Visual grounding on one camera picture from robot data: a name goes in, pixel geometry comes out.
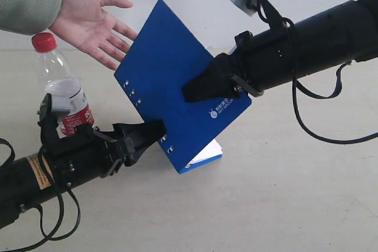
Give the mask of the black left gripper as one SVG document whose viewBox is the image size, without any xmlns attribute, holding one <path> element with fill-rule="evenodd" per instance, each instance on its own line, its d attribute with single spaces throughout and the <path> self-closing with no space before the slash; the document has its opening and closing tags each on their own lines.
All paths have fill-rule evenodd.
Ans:
<svg viewBox="0 0 378 252">
<path fill-rule="evenodd" d="M 69 136 L 58 128 L 66 115 L 47 110 L 46 98 L 38 110 L 40 160 L 55 178 L 105 178 L 137 163 L 142 154 L 167 132 L 161 119 L 127 124 L 115 123 L 111 130 L 83 124 Z"/>
</svg>

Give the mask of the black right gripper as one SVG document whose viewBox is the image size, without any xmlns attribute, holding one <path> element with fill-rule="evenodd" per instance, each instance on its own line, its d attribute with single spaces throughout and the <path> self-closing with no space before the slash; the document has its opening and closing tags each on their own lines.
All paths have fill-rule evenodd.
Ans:
<svg viewBox="0 0 378 252">
<path fill-rule="evenodd" d="M 255 13 L 268 30 L 236 35 L 232 52 L 222 53 L 182 87 L 186 102 L 239 99 L 239 92 L 259 97 L 267 89 L 295 84 L 295 24 L 268 0 L 258 0 Z"/>
</svg>

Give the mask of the green knit sleeve forearm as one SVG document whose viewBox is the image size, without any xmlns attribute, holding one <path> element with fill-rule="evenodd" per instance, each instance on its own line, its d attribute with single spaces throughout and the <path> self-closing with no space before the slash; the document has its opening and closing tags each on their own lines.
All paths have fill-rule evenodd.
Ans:
<svg viewBox="0 0 378 252">
<path fill-rule="evenodd" d="M 45 31 L 56 20 L 63 0 L 1 0 L 1 30 L 22 35 Z"/>
</svg>

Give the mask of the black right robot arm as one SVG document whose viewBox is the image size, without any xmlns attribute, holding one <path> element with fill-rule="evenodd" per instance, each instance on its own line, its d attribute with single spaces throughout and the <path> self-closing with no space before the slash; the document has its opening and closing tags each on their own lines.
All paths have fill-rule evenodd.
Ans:
<svg viewBox="0 0 378 252">
<path fill-rule="evenodd" d="M 245 14 L 258 14 L 269 29 L 235 37 L 234 48 L 211 60 L 182 87 L 194 103 L 220 97 L 253 97 L 289 81 L 377 57 L 377 0 L 349 0 L 297 23 L 268 0 L 230 0 Z"/>
</svg>

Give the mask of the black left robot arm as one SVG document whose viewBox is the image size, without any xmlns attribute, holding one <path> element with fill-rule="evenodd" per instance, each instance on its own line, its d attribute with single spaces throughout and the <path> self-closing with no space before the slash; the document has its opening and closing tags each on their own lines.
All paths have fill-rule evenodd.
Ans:
<svg viewBox="0 0 378 252">
<path fill-rule="evenodd" d="M 61 138 L 58 120 L 68 112 L 68 98 L 47 93 L 38 111 L 41 152 L 19 159 L 10 155 L 1 165 L 2 228 L 34 205 L 95 178 L 112 176 L 122 166 L 133 166 L 166 134 L 164 122 L 153 120 L 115 123 L 110 132 L 84 124 Z"/>
</svg>

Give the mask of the person's open bare hand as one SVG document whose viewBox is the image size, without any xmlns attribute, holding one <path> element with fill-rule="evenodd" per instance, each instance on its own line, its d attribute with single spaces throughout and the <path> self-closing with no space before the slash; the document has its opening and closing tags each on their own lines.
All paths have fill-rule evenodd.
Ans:
<svg viewBox="0 0 378 252">
<path fill-rule="evenodd" d="M 122 37 L 135 40 L 138 33 L 104 10 L 133 7 L 130 0 L 62 0 L 49 30 L 110 70 L 116 70 L 130 49 Z"/>
</svg>

